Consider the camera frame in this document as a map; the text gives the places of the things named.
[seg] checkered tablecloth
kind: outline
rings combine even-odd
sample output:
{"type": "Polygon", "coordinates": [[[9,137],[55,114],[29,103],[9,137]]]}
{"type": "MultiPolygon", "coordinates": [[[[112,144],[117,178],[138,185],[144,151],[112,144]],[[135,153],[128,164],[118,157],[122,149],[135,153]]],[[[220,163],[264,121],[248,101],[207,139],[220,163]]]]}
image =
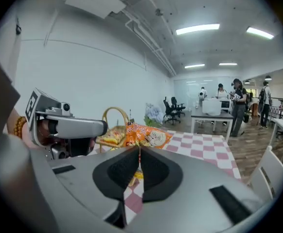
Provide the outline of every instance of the checkered tablecloth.
{"type": "MultiPolygon", "coordinates": [[[[222,135],[192,134],[176,131],[167,131],[173,137],[164,150],[187,155],[193,158],[212,163],[226,173],[241,180],[239,169],[235,163],[230,148],[222,135]]],[[[102,152],[111,148],[103,146],[102,152]]],[[[99,145],[96,144],[92,154],[99,153],[99,145]]],[[[129,223],[135,215],[142,210],[143,180],[136,180],[132,187],[124,192],[126,221],[129,223]]]]}

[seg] hand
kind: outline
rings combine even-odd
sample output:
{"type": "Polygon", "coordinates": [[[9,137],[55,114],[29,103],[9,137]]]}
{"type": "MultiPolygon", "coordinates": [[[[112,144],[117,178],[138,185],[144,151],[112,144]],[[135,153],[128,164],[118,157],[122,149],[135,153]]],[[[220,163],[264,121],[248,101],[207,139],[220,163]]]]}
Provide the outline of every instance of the hand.
{"type": "MultiPolygon", "coordinates": [[[[63,146],[65,145],[65,140],[62,138],[58,137],[52,137],[50,136],[49,132],[49,121],[47,119],[39,120],[38,121],[38,131],[37,131],[37,136],[38,140],[42,145],[49,145],[55,142],[60,142],[63,146]]],[[[29,128],[28,128],[28,123],[25,123],[23,128],[22,128],[22,140],[25,142],[25,144],[30,147],[30,148],[40,148],[40,146],[37,146],[31,141],[31,136],[29,133],[29,128]]],[[[89,152],[91,152],[94,149],[96,142],[96,137],[93,137],[90,139],[89,142],[89,152]]]]}

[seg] orange chip bag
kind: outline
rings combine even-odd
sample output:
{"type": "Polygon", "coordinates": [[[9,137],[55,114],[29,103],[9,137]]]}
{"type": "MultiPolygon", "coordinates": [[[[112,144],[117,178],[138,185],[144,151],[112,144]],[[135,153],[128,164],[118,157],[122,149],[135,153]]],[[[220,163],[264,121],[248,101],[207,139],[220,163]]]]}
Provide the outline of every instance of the orange chip bag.
{"type": "Polygon", "coordinates": [[[126,126],[125,146],[135,145],[138,141],[141,145],[155,147],[161,149],[172,138],[172,135],[137,123],[128,123],[126,126]]]}

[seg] basket handle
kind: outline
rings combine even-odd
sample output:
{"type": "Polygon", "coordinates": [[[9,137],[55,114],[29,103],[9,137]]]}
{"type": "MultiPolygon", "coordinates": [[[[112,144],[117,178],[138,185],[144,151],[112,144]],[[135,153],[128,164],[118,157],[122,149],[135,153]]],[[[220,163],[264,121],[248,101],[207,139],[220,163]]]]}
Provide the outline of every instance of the basket handle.
{"type": "Polygon", "coordinates": [[[127,116],[127,114],[125,113],[125,111],[122,110],[122,109],[119,108],[119,107],[109,107],[108,109],[105,110],[102,119],[107,123],[107,125],[108,125],[107,112],[108,112],[109,110],[111,110],[111,109],[115,109],[115,110],[119,111],[119,112],[122,114],[122,116],[123,116],[123,118],[124,118],[124,124],[125,124],[125,126],[126,126],[127,123],[130,121],[130,119],[128,118],[128,116],[127,116]]]}

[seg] window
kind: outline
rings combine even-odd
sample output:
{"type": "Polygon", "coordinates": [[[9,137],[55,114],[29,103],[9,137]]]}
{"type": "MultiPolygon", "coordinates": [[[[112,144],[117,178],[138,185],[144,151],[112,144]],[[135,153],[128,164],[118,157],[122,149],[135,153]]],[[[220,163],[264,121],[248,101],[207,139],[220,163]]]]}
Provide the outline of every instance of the window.
{"type": "Polygon", "coordinates": [[[252,92],[252,93],[253,93],[253,98],[256,98],[256,92],[257,92],[256,89],[246,89],[246,91],[247,91],[248,93],[252,92]]]}

